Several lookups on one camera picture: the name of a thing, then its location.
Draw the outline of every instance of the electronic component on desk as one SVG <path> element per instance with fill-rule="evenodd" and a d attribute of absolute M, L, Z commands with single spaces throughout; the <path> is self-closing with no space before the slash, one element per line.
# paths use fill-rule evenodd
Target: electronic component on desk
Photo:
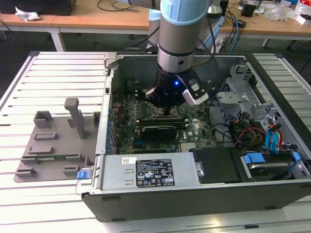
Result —
<path fill-rule="evenodd" d="M 240 20 L 240 19 L 237 20 L 237 23 L 238 23 L 239 28 L 245 28 L 247 25 L 247 22 Z"/>
<path fill-rule="evenodd" d="M 254 1 L 244 2 L 243 8 L 241 10 L 241 16 L 252 17 L 258 4 Z"/>

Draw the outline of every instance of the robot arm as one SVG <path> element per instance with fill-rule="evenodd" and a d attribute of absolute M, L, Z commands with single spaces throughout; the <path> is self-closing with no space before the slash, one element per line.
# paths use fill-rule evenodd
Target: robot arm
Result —
<path fill-rule="evenodd" d="M 157 75 L 146 99 L 169 114 L 184 101 L 191 106 L 208 99 L 208 84 L 191 69 L 207 14 L 209 0 L 119 0 L 132 5 L 161 9 Z"/>

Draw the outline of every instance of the black plastic cover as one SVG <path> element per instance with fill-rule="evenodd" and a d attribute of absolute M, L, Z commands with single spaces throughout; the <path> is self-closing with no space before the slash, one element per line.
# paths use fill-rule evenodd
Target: black plastic cover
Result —
<path fill-rule="evenodd" d="M 200 183 L 241 183 L 250 182 L 246 177 L 240 156 L 242 152 L 236 148 L 210 147 L 194 148 L 195 162 L 203 166 L 204 176 Z"/>

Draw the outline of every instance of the warning label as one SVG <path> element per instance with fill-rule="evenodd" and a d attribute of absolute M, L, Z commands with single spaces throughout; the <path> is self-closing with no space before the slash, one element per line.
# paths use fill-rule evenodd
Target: warning label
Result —
<path fill-rule="evenodd" d="M 139 188 L 175 185 L 171 159 L 136 160 Z"/>

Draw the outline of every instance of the black side panel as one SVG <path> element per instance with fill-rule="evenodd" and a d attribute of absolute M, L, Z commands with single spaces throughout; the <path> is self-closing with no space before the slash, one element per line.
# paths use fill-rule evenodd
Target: black side panel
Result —
<path fill-rule="evenodd" d="M 190 191 L 82 195 L 100 222 L 220 214 L 283 208 L 308 195 L 305 183 L 216 188 Z"/>
<path fill-rule="evenodd" d="M 280 106 L 281 110 L 287 117 L 287 119 L 291 122 L 299 136 L 302 138 L 304 143 L 307 145 L 308 149 L 311 150 L 311 132 L 308 130 L 306 125 L 291 107 L 291 105 L 287 102 L 283 94 L 271 80 L 267 72 L 262 68 L 258 60 L 252 54 L 247 55 L 248 60 L 250 61 L 252 67 L 255 69 L 256 73 L 258 73 L 260 79 L 263 84 L 267 87 L 268 91 L 272 95 L 272 97 L 276 100 L 277 104 Z"/>

